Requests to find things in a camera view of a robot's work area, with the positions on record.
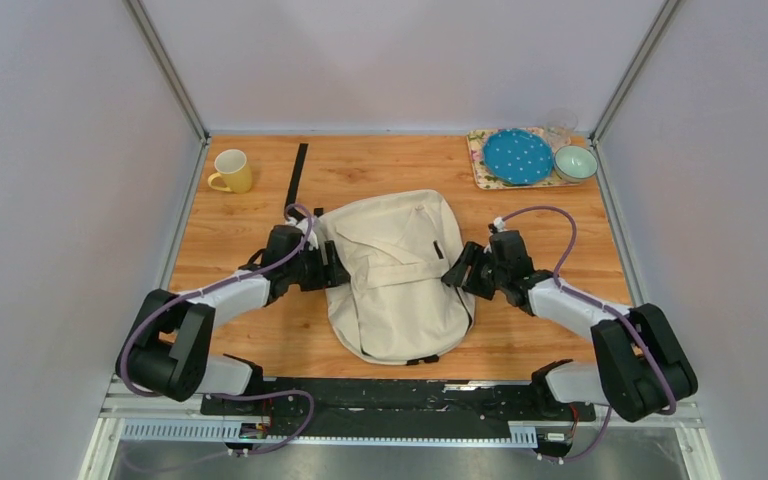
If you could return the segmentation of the beige canvas backpack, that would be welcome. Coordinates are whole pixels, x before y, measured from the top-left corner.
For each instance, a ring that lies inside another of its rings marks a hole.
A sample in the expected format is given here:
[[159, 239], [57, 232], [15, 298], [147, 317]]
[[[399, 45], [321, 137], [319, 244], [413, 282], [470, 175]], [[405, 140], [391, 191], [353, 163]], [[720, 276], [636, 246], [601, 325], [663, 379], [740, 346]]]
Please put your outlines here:
[[340, 343], [381, 365], [433, 363], [472, 329], [476, 299], [441, 277], [464, 249], [455, 214], [434, 190], [358, 200], [318, 216], [351, 275], [325, 290]]

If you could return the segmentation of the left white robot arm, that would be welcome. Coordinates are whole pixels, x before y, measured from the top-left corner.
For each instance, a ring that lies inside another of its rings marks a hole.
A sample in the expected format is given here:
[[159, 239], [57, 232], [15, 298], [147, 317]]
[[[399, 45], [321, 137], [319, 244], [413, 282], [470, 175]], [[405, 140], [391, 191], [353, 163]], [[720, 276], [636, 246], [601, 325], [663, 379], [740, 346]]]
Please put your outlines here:
[[183, 402], [195, 394], [226, 398], [243, 415], [264, 405], [265, 387], [253, 363], [210, 352], [214, 331], [259, 310], [291, 286], [316, 291], [342, 286], [350, 275], [336, 245], [308, 223], [278, 225], [251, 263], [199, 289], [149, 292], [116, 360], [115, 372], [132, 392]]

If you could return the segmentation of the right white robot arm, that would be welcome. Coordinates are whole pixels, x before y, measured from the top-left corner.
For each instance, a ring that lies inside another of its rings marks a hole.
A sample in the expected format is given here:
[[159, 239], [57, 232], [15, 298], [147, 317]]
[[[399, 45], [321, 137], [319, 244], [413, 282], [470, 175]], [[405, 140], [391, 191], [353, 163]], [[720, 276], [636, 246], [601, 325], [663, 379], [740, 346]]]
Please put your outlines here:
[[442, 281], [487, 300], [501, 292], [511, 306], [590, 341], [594, 362], [564, 359], [533, 373], [530, 404], [542, 418], [591, 403], [636, 422], [672, 414], [698, 392], [696, 372], [660, 307], [606, 302], [536, 269], [516, 230], [492, 234], [486, 246], [467, 243]]

